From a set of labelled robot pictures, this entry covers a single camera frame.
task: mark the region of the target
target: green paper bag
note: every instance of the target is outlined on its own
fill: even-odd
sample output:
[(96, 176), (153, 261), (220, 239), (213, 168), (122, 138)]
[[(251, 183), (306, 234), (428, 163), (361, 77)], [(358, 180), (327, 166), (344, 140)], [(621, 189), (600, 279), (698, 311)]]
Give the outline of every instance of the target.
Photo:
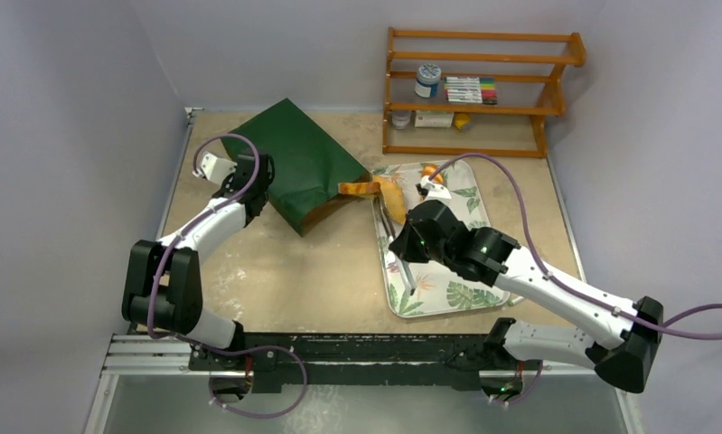
[[(370, 180), (369, 171), (289, 99), (230, 132), (273, 157), (270, 203), (300, 235), (354, 200), (337, 192), (338, 183)], [(240, 140), (223, 138), (222, 144), (231, 158), (250, 152)]]

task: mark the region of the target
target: jar lid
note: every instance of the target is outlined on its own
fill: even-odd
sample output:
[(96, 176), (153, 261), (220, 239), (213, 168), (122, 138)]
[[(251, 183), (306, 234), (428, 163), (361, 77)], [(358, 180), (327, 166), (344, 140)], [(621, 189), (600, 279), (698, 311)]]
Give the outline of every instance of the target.
[(419, 67), (418, 74), (424, 79), (440, 79), (440, 67), (434, 63), (425, 63)]

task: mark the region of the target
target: beige tabletop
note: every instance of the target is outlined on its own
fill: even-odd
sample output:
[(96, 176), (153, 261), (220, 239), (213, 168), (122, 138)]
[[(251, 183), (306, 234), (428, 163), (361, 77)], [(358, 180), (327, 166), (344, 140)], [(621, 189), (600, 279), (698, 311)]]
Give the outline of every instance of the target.
[[(214, 184), (193, 177), (193, 151), (203, 139), (226, 133), (252, 116), (198, 114), (166, 219), (166, 233), (190, 220), (217, 190)], [(446, 159), (383, 155), (379, 114), (316, 113), (310, 117), (369, 169)], [(498, 122), (496, 134), (492, 138), (474, 137), (480, 138), (477, 143), (503, 141), (506, 147), (515, 143), (528, 146), (533, 142), (530, 126), (523, 121)], [(208, 149), (226, 155), (220, 142)], [(520, 208), (510, 183), (490, 163), (468, 162), (492, 226), (525, 244)], [(502, 162), (518, 180), (528, 208), (530, 230), (542, 258), (578, 276), (547, 161), (503, 158)], [(416, 319), (395, 316), (385, 296), (371, 205), (363, 200), (342, 207), (304, 237), (297, 235), (271, 206), (266, 206), (262, 215), (227, 239), (202, 265), (202, 284), (205, 306), (240, 321), (248, 331), (487, 333), (500, 316), (543, 325), (566, 324), (528, 300), (504, 309)]]

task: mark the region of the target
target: white wall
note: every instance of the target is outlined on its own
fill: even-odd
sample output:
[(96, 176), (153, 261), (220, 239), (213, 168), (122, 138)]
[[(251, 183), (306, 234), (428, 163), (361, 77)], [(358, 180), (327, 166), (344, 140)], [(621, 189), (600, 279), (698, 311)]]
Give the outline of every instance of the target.
[(0, 0), (0, 432), (83, 430), (183, 118), (126, 0)]
[[(722, 301), (722, 1), (610, 0), (585, 37), (550, 139), (587, 277), (669, 315)], [(641, 402), (650, 432), (722, 433), (722, 342), (666, 336)]]
[(391, 25), (571, 33), (605, 2), (131, 1), (186, 105), (263, 109), (289, 97), (306, 109), (356, 111), (381, 110)]

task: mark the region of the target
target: yellow object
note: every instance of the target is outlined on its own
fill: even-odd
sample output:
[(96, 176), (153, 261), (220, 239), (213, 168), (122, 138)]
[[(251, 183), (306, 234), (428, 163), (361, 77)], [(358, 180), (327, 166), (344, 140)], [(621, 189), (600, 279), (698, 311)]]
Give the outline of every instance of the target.
[(400, 224), (405, 223), (406, 203), (403, 201), (403, 189), (400, 188), (400, 185), (393, 183), (388, 178), (374, 175), (372, 179), (380, 183), (382, 199), (387, 207), (389, 216), (392, 217), (392, 220)]
[(460, 131), (467, 131), (473, 127), (473, 123), (465, 113), (457, 113), (456, 116), (454, 116), (454, 127)]
[[(437, 171), (436, 165), (426, 165), (422, 169), (422, 176), (430, 176), (431, 174), (435, 173), (436, 171)], [(435, 178), (433, 178), (433, 182), (443, 185), (443, 174), (435, 175)]]
[(403, 189), (388, 178), (374, 175), (372, 183), (340, 183), (339, 193), (373, 199), (374, 194), (381, 193), (382, 200), (392, 220), (403, 224), (406, 222), (406, 203), (403, 200)]

